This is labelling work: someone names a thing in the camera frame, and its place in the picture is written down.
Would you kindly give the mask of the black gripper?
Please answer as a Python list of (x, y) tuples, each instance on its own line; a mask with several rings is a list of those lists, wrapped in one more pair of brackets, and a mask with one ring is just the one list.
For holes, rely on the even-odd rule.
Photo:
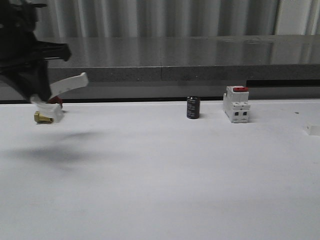
[(49, 101), (48, 61), (71, 57), (68, 44), (39, 41), (34, 34), (37, 10), (46, 6), (29, 0), (0, 2), (0, 75), (27, 101), (33, 95)]

